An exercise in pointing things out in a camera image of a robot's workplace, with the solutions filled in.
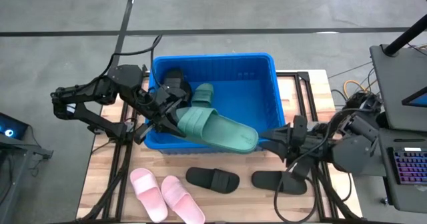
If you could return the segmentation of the grey desk plate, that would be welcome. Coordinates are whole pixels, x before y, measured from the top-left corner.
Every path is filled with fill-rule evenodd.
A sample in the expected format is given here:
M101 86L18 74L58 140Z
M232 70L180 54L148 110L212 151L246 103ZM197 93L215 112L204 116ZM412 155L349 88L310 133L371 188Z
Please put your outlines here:
M403 48L395 56L371 46L370 54L391 129L427 132L427 108L405 106L402 100L427 87L427 54Z

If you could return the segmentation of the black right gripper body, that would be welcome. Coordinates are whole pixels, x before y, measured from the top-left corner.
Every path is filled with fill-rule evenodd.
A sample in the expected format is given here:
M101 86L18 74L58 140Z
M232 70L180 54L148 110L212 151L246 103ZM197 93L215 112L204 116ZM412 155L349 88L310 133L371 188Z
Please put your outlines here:
M308 129L307 123L305 135L294 135L293 123L290 124L290 134L285 140L285 146L288 148L285 160L292 177L304 180L312 166L326 156L328 139L333 134L331 124L331 122L314 123L314 126Z

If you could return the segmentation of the tablet with blue screen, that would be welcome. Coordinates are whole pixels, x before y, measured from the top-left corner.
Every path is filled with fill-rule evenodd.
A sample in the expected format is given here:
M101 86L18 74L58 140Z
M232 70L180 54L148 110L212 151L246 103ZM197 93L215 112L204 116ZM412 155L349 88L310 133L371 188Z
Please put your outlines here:
M411 94L407 98L403 99L402 104L405 106L427 108L427 87L424 87L419 91Z

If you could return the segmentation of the backlit computer keyboard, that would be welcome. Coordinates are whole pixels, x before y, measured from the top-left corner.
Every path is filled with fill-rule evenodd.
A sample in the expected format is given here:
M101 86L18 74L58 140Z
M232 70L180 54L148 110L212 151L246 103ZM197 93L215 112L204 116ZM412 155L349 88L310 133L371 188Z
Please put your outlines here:
M427 149L391 148L391 159L400 185L427 185Z

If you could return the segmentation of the computer with blue light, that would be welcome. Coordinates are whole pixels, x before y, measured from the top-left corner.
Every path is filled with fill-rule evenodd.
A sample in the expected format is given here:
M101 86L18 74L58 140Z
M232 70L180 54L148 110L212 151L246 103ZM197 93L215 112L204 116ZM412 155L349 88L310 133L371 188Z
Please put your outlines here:
M0 113L0 133L6 137L22 140L28 128L28 124Z

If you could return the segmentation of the black rubber slide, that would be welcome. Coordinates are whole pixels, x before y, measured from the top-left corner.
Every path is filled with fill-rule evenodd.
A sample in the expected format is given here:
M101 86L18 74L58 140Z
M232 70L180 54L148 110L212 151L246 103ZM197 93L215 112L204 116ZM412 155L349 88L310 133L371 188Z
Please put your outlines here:
M190 167L185 174L185 179L192 185L221 194L234 192L240 184L240 178L235 173L200 167Z
M190 84L184 79L184 74L181 69L169 69L165 74L163 84L169 87L169 89L171 89L172 91L181 90L184 94L184 100L189 101L192 90Z
M290 195L303 195L307 191L304 180L295 179L289 172L283 171L256 171L252 174L252 185L258 189L275 191L280 180L283 183L279 188L280 193Z

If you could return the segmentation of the pink rubber slide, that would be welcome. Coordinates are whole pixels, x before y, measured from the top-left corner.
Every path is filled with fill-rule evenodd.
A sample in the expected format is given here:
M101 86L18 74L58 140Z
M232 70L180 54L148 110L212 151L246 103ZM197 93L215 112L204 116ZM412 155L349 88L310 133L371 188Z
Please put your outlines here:
M148 169L137 168L130 173L129 179L135 196L147 211L149 218L154 223L164 221L168 210L154 174Z
M167 206L185 224L204 224L205 215L181 181L173 175L167 176L161 184L161 194Z

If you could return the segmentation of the black metal stand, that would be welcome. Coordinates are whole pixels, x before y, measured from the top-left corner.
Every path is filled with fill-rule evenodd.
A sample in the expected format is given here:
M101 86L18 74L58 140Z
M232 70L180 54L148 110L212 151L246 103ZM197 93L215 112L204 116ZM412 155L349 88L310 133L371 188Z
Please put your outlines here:
M21 185L34 155L50 159L53 151L0 134L0 224L11 224Z

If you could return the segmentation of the blue plastic bin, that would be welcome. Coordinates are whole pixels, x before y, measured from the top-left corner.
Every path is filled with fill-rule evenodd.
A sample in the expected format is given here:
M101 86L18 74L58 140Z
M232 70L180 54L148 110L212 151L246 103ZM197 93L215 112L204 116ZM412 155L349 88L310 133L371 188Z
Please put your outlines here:
M154 61L156 77L173 68L183 71L192 95L202 83L211 83L210 108L220 115L258 134L285 124L274 60L267 53L163 56ZM192 107L192 95L187 107ZM145 145L163 154L231 153L156 131L147 134Z

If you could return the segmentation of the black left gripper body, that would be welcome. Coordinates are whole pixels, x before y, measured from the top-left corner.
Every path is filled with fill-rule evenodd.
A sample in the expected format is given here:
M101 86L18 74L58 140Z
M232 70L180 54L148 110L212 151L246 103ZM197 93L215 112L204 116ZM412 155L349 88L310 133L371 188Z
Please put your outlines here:
M141 144L145 140L145 136L151 131L156 130L156 124L161 120L169 120L174 125L177 125L174 116L167 115L166 111L176 102L178 97L169 94L164 89L158 89L153 95L148 92L137 94L135 97L136 111L148 120L147 123L139 126L133 133L133 140L137 144Z

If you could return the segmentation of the black round pole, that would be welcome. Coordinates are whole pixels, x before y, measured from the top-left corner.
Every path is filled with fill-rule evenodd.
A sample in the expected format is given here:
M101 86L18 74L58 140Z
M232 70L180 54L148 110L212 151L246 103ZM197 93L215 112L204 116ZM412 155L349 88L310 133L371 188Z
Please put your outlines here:
M419 19L413 26L403 32L397 39L386 47L382 47L383 53L389 57L395 56L397 52L406 44L411 42L415 37L419 36L421 32L427 29L427 14Z

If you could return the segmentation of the green rubber slide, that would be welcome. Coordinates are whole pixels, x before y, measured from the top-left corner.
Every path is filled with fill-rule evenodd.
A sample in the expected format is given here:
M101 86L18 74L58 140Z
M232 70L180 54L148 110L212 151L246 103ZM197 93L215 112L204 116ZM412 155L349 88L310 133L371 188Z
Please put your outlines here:
M214 96L214 87L211 83L202 83L193 92L191 98L192 107L211 107Z
M258 145L258 132L247 125L220 115L210 107L185 107L176 110L177 128L185 140L222 151L248 154Z

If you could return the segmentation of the grey keyboard tray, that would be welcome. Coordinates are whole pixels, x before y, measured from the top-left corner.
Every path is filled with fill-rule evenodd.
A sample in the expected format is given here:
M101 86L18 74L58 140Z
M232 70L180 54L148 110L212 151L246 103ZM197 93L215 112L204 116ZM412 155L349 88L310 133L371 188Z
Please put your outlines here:
M386 176L389 203L399 211L427 213L427 185L400 185L392 166L391 148L421 147L427 149L427 134L381 129L379 148Z

